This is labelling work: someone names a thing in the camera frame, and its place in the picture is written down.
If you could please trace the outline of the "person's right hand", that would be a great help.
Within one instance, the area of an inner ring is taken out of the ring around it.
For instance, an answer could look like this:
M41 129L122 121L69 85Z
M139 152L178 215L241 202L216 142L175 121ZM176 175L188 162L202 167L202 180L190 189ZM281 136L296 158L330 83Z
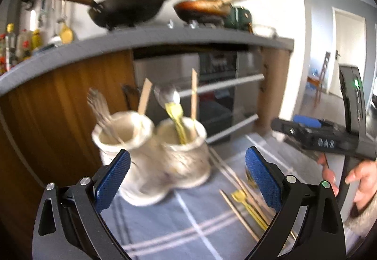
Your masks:
M323 179L331 183L334 194L338 195L339 189L336 186L336 176L328 167L326 155L319 154L317 163L323 167ZM354 204L358 213L362 213L376 194L376 161L364 160L360 162L348 173L344 182L347 184L359 182Z

